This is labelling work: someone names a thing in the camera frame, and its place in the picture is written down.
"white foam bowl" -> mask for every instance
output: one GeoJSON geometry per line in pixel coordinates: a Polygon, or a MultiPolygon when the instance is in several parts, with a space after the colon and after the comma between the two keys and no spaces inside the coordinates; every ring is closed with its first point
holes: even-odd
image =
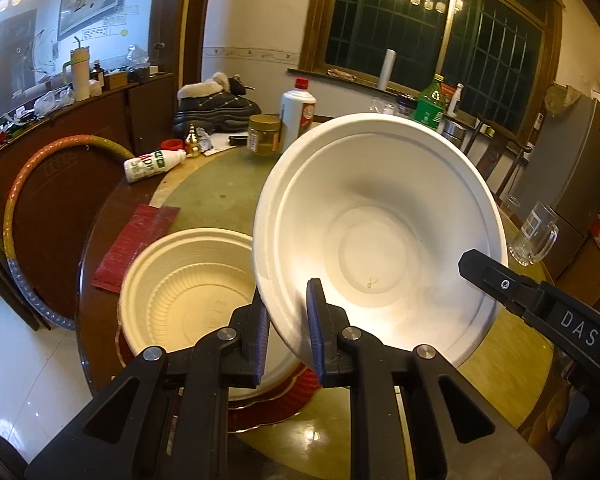
{"type": "Polygon", "coordinates": [[[478,249],[507,264],[498,210],[471,162],[436,132],[381,114],[340,117],[296,140],[264,185],[253,238],[269,316],[310,367],[309,279],[385,345],[430,344],[458,366],[496,312],[458,261],[478,249]]]}
{"type": "MultiPolygon", "coordinates": [[[[161,238],[135,259],[122,284],[118,315],[134,355],[152,345],[173,352],[227,326],[237,307],[251,303],[254,291],[250,236],[189,229],[161,238]]],[[[298,365],[272,329],[260,386],[230,388],[229,398],[256,397],[298,365]]]]}

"glass jar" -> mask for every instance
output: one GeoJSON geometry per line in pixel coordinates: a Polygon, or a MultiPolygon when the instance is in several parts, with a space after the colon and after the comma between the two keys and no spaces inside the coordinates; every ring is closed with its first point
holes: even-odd
{"type": "Polygon", "coordinates": [[[272,155],[280,143],[280,119],[270,115],[249,118],[247,148],[256,155],[272,155]]]}

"wooden chair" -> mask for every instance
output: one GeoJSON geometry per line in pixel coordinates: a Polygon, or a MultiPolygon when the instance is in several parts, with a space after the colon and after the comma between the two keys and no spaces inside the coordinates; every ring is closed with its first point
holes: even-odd
{"type": "Polygon", "coordinates": [[[489,145],[487,146],[487,150],[484,152],[484,155],[478,161],[478,164],[475,165],[476,169],[478,170],[478,173],[480,173],[484,180],[487,180],[491,173],[493,173],[493,170],[495,169],[496,165],[500,161],[500,158],[507,149],[507,145],[510,142],[513,142],[515,144],[516,158],[513,161],[511,167],[509,168],[509,171],[507,171],[507,174],[505,175],[504,179],[502,180],[500,187],[495,193],[496,196],[500,196],[501,193],[504,191],[507,182],[511,178],[511,175],[517,168],[523,153],[529,153],[531,151],[531,148],[524,146],[518,140],[518,136],[507,130],[504,126],[500,126],[498,123],[489,121],[480,116],[478,116],[478,121],[478,125],[474,128],[471,138],[469,139],[469,143],[464,149],[464,154],[468,156],[469,150],[471,150],[471,147],[474,145],[475,138],[480,133],[480,129],[484,124],[486,124],[493,130],[493,137],[491,138],[489,145]]]}

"glass mug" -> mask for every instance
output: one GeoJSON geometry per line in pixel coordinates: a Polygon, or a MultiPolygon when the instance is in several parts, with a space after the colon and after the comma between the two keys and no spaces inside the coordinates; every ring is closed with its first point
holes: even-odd
{"type": "Polygon", "coordinates": [[[557,219],[551,208],[536,202],[520,232],[509,244],[511,256],[523,267],[542,260],[558,237],[557,219]]]}

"gray refrigerator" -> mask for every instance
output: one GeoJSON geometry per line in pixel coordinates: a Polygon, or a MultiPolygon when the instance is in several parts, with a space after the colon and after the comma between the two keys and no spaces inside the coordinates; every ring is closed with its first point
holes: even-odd
{"type": "Polygon", "coordinates": [[[600,102],[581,96],[547,116],[525,173],[512,194],[524,220],[537,200],[558,215],[560,232],[543,260],[556,280],[587,238],[600,210],[600,102]]]}

